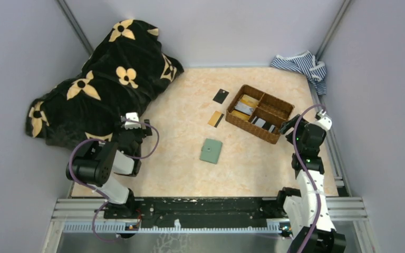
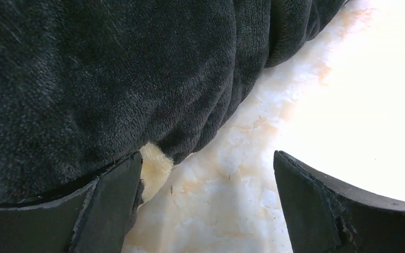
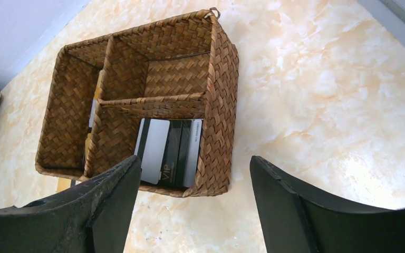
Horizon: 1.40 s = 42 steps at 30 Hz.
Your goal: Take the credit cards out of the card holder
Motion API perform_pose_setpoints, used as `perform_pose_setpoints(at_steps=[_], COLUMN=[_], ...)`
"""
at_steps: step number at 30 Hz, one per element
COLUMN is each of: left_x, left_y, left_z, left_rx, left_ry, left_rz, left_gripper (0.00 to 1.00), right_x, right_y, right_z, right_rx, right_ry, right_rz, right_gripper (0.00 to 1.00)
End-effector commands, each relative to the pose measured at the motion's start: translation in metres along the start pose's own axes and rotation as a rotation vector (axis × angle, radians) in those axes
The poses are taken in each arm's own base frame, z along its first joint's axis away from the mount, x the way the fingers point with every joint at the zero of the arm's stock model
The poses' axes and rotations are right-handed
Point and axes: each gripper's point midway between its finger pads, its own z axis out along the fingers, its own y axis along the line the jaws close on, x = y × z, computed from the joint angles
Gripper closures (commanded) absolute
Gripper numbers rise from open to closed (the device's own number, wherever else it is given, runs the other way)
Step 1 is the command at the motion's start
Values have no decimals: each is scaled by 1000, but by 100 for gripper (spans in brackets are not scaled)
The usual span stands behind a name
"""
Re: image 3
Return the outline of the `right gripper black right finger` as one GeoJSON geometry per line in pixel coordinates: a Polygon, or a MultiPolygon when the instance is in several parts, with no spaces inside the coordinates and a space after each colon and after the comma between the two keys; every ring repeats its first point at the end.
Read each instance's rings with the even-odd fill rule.
{"type": "Polygon", "coordinates": [[[249,167],[268,252],[405,252],[405,208],[336,196],[260,156],[249,167]]]}

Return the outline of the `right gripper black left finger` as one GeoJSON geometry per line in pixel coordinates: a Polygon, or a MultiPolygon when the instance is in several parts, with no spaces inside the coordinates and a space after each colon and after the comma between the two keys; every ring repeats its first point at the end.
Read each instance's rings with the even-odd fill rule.
{"type": "Polygon", "coordinates": [[[22,207],[0,209],[0,252],[123,252],[140,159],[22,207]]]}

